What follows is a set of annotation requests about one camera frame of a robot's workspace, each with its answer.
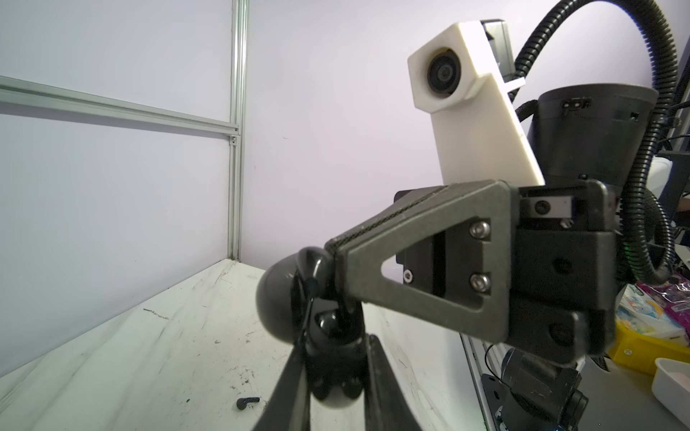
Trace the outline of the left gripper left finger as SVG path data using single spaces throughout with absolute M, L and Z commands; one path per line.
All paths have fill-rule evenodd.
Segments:
M 253 430 L 309 430 L 310 399 L 304 349 L 294 347 Z

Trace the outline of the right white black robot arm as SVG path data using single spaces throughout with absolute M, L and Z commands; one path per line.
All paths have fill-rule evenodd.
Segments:
M 576 360 L 615 335 L 627 281 L 668 278 L 670 222 L 646 189 L 675 83 L 564 87 L 524 103 L 543 187 L 479 181 L 405 192 L 331 240 L 338 294 L 507 343 L 494 419 L 573 430 Z

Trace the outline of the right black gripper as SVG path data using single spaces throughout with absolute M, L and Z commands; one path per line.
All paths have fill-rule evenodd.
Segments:
M 594 180 L 410 190 L 325 249 L 348 298 L 571 364 L 614 338 L 615 203 Z

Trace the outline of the black round earbud charging case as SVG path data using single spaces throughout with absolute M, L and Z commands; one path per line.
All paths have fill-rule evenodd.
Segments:
M 363 392 L 367 365 L 361 307 L 348 306 L 334 282 L 334 257 L 305 247 L 266 270 L 255 301 L 264 328 L 305 350 L 307 384 L 321 404 L 344 409 Z

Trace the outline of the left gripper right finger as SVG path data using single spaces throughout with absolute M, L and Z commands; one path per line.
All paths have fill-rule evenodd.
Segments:
M 411 412 L 383 346 L 368 335 L 368 378 L 365 385 L 366 430 L 416 430 L 422 428 Z

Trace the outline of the black earbud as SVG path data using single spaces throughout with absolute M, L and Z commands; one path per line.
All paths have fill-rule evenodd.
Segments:
M 322 348 L 338 329 L 338 305 L 332 293 L 334 258 L 324 249 L 306 247 L 298 252 L 296 269 L 305 296 L 302 326 L 308 343 Z
M 236 407 L 239 411 L 244 411 L 244 410 L 247 409 L 249 406 L 252 406 L 252 405 L 254 405 L 254 404 L 258 404 L 258 403 L 260 403 L 260 402 L 261 402 L 261 398 L 260 398 L 260 397 L 243 397 L 243 398 L 239 398 L 239 399 L 236 400 L 236 402 L 235 402 L 235 407 Z

